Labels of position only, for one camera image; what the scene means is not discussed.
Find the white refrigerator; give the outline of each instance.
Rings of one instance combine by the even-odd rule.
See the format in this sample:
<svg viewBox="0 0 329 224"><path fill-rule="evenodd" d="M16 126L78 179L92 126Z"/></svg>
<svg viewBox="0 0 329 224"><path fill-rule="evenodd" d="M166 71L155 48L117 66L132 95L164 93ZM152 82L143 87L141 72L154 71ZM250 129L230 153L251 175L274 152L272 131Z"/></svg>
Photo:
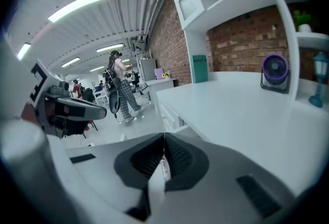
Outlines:
<svg viewBox="0 0 329 224"><path fill-rule="evenodd" d="M139 60L139 71L143 81L155 79L154 69L156 69L155 59Z"/></svg>

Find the fluorescent light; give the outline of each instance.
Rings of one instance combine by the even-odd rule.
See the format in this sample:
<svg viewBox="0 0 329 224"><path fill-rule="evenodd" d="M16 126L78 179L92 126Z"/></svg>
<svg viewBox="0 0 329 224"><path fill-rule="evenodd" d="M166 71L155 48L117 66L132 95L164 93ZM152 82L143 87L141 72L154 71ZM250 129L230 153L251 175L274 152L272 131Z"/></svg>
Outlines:
<svg viewBox="0 0 329 224"><path fill-rule="evenodd" d="M24 45L22 46L21 50L20 50L19 53L17 54L17 58L18 58L19 61L24 57L25 53L27 52L27 50L28 50L30 47L31 47L31 44L29 44L29 43L24 43Z"/></svg>
<svg viewBox="0 0 329 224"><path fill-rule="evenodd" d="M73 63L73 62L78 61L79 59L80 59L79 57L76 57L75 59L73 59L73 60L71 60L71 61L69 61L69 62L63 64L62 67L65 68L66 66L70 65L70 64Z"/></svg>
<svg viewBox="0 0 329 224"><path fill-rule="evenodd" d="M92 72L92 71L94 71L94 70L99 70L99 69L102 69L102 68L104 68L104 66L98 67L98 68L96 68L96 69L92 69L92 70L90 70L90 72Z"/></svg>
<svg viewBox="0 0 329 224"><path fill-rule="evenodd" d="M117 44L117 45L113 45L113 46L109 46L109 47L105 47L105 48L102 48L102 49L97 49L96 51L97 52L102 52L102 51L105 51L105 50L108 50L108 49L116 49L116 48L121 48L121 47L123 47L122 43Z"/></svg>
<svg viewBox="0 0 329 224"><path fill-rule="evenodd" d="M70 14L71 12L82 8L88 4L91 4L93 2L96 2L99 0L76 0L73 1L72 3L66 5L64 8L61 8L59 11L57 11L56 13L54 13L53 15L51 15L48 19L55 23L57 20L59 20L60 18Z"/></svg>

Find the white shirt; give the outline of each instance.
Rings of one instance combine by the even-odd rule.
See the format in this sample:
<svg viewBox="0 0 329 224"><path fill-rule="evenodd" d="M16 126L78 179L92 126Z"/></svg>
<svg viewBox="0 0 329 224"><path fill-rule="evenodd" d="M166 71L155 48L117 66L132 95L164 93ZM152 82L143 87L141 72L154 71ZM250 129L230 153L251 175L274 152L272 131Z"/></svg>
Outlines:
<svg viewBox="0 0 329 224"><path fill-rule="evenodd" d="M115 74L117 75L117 77L121 80L125 80L125 76L123 73L123 70L121 69L121 67L125 67L124 64L121 62L121 59L116 59L114 62L114 66L113 66L113 70L115 72Z"/></svg>

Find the white floor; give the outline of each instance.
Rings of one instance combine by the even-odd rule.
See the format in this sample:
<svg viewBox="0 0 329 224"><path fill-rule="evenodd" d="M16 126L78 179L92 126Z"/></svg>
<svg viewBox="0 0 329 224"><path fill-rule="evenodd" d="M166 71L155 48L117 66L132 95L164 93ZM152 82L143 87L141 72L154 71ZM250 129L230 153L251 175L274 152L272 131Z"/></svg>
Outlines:
<svg viewBox="0 0 329 224"><path fill-rule="evenodd" d="M95 120L96 127L89 125L89 131L85 132L86 139L82 135L72 135L62 139L65 148L75 148L88 146L90 143L95 145L108 144L119 142L123 134L128 139L140 137L143 135L164 132L163 122L161 117L156 113L154 106L151 105L146 96L141 96L139 93L134 94L138 104L143 106L144 111L141 112L135 120L126 124L125 122L118 123L113 114L109 111L108 105L105 105L108 110L107 116L102 120ZM118 121L123 121L121 110L117 113Z"/></svg>

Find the teal trash can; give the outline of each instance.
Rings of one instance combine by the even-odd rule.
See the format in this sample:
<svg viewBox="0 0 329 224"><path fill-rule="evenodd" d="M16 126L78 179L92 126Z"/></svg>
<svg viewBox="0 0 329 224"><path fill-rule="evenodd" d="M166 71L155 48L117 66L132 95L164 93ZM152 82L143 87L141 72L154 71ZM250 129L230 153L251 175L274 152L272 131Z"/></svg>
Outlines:
<svg viewBox="0 0 329 224"><path fill-rule="evenodd" d="M194 83L208 81L208 67L206 55L193 55L192 56L192 77Z"/></svg>

